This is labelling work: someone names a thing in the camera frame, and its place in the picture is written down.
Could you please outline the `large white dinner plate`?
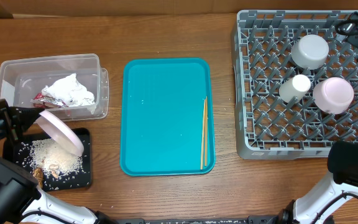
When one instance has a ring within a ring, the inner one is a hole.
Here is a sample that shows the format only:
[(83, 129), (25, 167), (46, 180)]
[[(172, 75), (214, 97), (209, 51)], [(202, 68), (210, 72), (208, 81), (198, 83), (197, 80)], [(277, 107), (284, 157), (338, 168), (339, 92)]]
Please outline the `large white dinner plate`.
[(62, 149), (78, 157), (83, 155), (83, 143), (62, 120), (47, 110), (40, 112), (39, 115), (35, 122)]

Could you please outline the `red foil snack wrapper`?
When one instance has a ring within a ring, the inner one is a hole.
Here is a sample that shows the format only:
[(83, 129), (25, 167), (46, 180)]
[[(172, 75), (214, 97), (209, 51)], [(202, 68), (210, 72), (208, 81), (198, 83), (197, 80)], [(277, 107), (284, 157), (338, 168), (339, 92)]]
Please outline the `red foil snack wrapper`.
[(30, 101), (35, 107), (38, 108), (64, 108), (67, 105), (60, 99), (38, 93), (35, 98)]

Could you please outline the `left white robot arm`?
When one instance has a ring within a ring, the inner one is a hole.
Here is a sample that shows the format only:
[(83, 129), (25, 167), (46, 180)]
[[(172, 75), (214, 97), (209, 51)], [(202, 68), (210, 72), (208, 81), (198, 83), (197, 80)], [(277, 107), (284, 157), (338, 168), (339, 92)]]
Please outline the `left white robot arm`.
[[(44, 113), (43, 108), (13, 107), (0, 100), (0, 140), (19, 143), (23, 133)], [(109, 224), (114, 220), (100, 211), (47, 194), (31, 173), (0, 157), (0, 223), (5, 222)]]

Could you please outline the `grey shallow bowl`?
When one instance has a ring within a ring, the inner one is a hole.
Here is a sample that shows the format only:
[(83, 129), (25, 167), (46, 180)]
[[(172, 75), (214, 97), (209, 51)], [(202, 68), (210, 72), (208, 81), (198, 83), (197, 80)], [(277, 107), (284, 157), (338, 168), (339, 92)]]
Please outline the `grey shallow bowl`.
[(329, 45), (322, 37), (306, 35), (291, 48), (291, 59), (301, 67), (315, 70), (324, 65), (329, 53)]

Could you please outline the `white napkin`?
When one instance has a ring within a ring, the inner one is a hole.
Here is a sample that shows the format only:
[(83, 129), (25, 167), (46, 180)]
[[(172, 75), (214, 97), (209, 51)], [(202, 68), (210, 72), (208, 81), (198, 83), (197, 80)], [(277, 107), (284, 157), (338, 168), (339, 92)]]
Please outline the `white napkin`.
[(94, 104), (94, 94), (77, 80), (75, 73), (55, 81), (51, 86), (45, 86), (41, 94), (62, 100), (68, 107)]

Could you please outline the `white paper cup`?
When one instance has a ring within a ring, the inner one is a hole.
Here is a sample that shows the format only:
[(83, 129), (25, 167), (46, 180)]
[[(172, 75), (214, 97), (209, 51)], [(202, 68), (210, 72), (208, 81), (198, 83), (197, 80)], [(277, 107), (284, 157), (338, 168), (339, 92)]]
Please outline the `white paper cup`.
[(311, 81), (306, 75), (295, 75), (279, 88), (280, 98), (288, 103), (293, 97), (302, 99), (311, 88)]

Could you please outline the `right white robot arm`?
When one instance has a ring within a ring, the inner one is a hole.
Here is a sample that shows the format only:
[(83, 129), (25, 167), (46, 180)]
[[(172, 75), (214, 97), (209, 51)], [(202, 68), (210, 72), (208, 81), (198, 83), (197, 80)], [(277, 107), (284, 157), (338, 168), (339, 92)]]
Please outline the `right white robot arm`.
[[(337, 34), (358, 48), (358, 12), (334, 26)], [(358, 199), (358, 144), (337, 141), (328, 155), (328, 172), (303, 197), (292, 200), (271, 223), (334, 223), (332, 214)]]

